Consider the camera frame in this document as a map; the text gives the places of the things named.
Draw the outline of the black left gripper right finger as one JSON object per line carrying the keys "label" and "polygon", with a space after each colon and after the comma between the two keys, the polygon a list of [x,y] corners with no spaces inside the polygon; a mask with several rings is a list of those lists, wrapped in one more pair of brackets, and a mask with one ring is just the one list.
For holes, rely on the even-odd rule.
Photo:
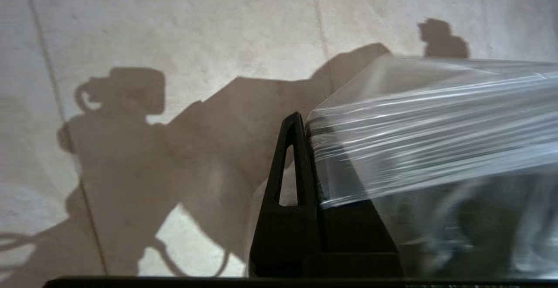
{"label": "black left gripper right finger", "polygon": [[332,200],[340,193],[360,197],[343,205],[318,210],[322,252],[307,260],[309,277],[403,277],[399,254],[387,228],[364,188],[345,150],[319,159],[317,137],[331,133],[307,127],[312,148],[313,174],[321,191],[319,201]]}

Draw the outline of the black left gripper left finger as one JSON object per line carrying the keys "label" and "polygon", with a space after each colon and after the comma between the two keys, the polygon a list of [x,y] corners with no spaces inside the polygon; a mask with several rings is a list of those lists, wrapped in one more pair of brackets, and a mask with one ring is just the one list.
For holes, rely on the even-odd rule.
{"label": "black left gripper left finger", "polygon": [[[297,204],[279,203],[288,147],[293,147]],[[299,112],[285,117],[277,139],[249,254],[251,277],[301,277],[321,253],[316,185]]]}

